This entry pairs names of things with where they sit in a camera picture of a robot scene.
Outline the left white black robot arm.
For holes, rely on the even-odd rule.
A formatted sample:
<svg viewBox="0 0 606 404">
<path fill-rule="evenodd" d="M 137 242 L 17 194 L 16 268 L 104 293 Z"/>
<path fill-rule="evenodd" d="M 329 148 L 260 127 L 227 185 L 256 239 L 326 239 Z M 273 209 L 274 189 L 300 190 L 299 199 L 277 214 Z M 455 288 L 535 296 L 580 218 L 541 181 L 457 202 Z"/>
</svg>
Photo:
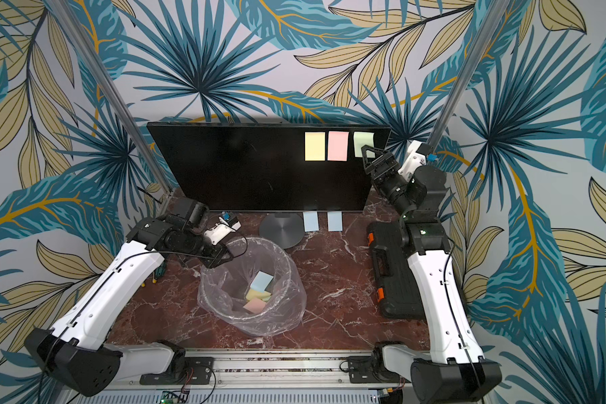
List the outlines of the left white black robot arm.
<svg viewBox="0 0 606 404">
<path fill-rule="evenodd" d="M 198 227 L 206 212 L 204 204 L 182 198 L 173 213 L 137 222 L 89 291 L 52 326 L 35 328 L 27 336 L 25 348 L 43 375 L 85 397 L 133 377 L 164 385 L 189 382 L 195 367 L 184 348 L 169 342 L 112 345 L 106 339 L 123 308 L 166 257 L 195 258 L 208 269 L 232 261 L 223 240 L 241 223 L 236 215 L 224 212 L 217 224 L 201 232 Z"/>
</svg>

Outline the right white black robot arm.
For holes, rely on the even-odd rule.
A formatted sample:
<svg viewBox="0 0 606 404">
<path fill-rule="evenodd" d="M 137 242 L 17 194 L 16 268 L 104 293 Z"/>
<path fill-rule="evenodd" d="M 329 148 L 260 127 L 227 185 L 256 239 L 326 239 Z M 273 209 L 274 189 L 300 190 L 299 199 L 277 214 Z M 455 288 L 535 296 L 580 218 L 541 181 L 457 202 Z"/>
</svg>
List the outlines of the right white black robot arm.
<svg viewBox="0 0 606 404">
<path fill-rule="evenodd" d="M 410 382 L 422 403 L 484 402 L 503 377 L 471 331 L 456 282 L 456 245 L 439 220 L 446 174 L 430 165 L 431 149 L 419 141 L 409 146 L 403 163 L 373 146 L 362 146 L 361 154 L 374 188 L 399 215 L 395 223 L 368 227 L 380 308 L 397 318 L 399 301 L 412 297 L 430 338 L 428 355 L 404 343 L 380 343 L 373 374 Z"/>
</svg>

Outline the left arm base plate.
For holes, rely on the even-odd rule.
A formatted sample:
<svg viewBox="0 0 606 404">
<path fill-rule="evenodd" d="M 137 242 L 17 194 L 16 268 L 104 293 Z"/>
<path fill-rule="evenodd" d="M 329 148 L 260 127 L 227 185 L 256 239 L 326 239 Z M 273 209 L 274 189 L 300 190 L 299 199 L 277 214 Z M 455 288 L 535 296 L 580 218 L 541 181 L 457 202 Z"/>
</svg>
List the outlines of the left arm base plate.
<svg viewBox="0 0 606 404">
<path fill-rule="evenodd" d="M 174 360 L 159 374 L 146 374 L 141 385 L 208 385 L 215 359 L 213 357 L 184 357 Z"/>
</svg>

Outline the green sticky note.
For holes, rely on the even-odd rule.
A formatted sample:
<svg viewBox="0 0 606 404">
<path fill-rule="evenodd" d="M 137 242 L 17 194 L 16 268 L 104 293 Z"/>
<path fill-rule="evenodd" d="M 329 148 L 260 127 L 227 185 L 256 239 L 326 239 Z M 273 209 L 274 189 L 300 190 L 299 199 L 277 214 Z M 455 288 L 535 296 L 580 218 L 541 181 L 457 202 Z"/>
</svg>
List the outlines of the green sticky note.
<svg viewBox="0 0 606 404">
<path fill-rule="evenodd" d="M 375 146 L 375 133 L 368 131 L 355 131 L 353 133 L 353 149 L 357 158 L 363 158 L 363 146 Z"/>
</svg>

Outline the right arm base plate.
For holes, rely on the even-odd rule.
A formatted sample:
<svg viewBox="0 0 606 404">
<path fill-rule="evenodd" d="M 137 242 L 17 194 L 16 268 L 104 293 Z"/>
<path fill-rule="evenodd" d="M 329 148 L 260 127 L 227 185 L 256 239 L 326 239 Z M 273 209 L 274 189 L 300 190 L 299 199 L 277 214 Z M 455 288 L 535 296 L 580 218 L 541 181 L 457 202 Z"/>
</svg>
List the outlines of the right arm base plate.
<svg viewBox="0 0 606 404">
<path fill-rule="evenodd" d="M 405 385 L 406 380 L 390 370 L 374 356 L 350 356 L 339 366 L 351 384 Z"/>
</svg>

